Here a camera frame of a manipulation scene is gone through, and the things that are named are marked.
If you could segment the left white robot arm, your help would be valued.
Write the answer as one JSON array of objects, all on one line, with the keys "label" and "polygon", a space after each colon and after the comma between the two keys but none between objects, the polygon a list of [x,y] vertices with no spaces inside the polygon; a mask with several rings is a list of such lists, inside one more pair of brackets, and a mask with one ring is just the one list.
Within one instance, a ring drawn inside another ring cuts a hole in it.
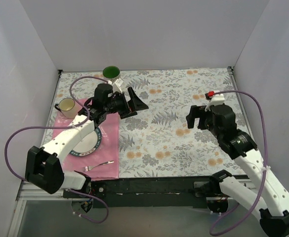
[{"label": "left white robot arm", "polygon": [[87,135],[92,133],[109,114],[120,118],[137,115],[148,106],[135,94],[132,87],[127,89],[130,100],[123,92],[114,91],[109,84],[99,84],[94,96],[87,99],[75,116],[69,129],[63,130],[54,139],[38,148],[33,146],[27,154],[25,179],[49,194],[60,189],[74,189],[84,198],[91,193],[89,178],[79,171],[64,171],[62,163],[70,151]]}]

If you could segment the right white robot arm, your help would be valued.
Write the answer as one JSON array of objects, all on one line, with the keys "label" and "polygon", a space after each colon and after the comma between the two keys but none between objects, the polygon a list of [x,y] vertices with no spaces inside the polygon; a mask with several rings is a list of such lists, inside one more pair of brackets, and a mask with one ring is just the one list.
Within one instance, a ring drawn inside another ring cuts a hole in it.
[{"label": "right white robot arm", "polygon": [[257,188],[253,192],[228,171],[219,171],[210,177],[210,192],[233,198],[246,208],[260,223],[269,237],[289,235],[289,192],[277,179],[271,168],[263,165],[262,155],[245,132],[237,128],[236,115],[225,105],[191,106],[186,117],[189,129],[199,120],[198,129],[209,130],[217,139],[219,147],[248,176]]}]

